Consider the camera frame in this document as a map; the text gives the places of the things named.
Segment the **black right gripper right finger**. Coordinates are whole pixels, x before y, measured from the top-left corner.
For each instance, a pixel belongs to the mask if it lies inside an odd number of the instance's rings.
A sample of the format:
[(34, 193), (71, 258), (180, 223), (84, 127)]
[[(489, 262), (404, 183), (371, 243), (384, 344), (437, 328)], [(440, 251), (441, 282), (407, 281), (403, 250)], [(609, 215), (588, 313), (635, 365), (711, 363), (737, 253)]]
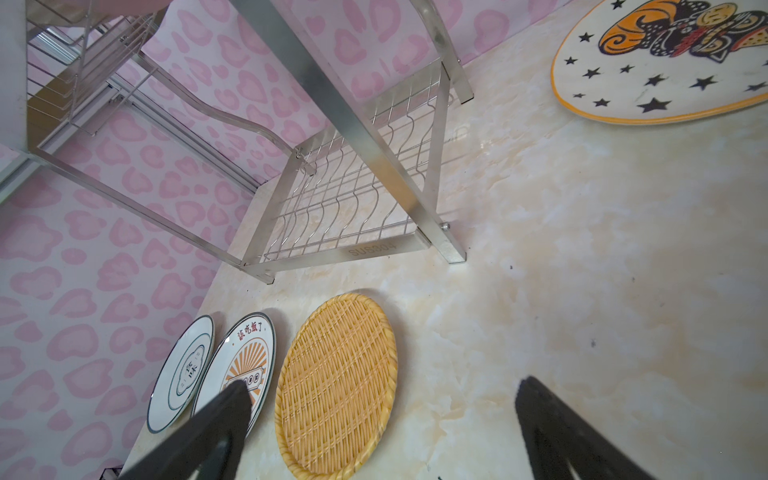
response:
[(533, 376), (515, 409), (535, 479), (649, 479), (651, 476)]

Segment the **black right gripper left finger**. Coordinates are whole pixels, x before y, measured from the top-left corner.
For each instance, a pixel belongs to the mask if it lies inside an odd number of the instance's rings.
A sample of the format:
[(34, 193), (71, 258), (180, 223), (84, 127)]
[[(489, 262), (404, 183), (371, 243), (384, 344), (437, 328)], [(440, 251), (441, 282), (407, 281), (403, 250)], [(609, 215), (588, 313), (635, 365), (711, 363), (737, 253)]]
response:
[(237, 380), (130, 469), (122, 479), (233, 479), (244, 449), (251, 403)]

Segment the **white star cartoon plate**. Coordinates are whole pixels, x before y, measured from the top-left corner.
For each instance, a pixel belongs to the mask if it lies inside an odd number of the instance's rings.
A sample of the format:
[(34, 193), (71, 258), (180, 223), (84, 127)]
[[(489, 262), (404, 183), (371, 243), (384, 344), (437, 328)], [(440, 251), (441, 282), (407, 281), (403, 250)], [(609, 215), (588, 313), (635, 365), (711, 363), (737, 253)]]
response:
[(697, 120), (767, 99), (764, 1), (602, 1), (550, 70), (569, 111), (617, 125)]

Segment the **pink plate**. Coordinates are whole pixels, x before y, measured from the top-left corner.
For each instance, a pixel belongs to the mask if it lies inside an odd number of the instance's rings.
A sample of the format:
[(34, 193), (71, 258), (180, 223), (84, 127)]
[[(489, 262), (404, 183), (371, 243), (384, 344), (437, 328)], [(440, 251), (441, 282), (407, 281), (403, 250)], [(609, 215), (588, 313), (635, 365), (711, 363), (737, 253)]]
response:
[(64, 3), (99, 15), (143, 16), (165, 9), (172, 0), (64, 0)]

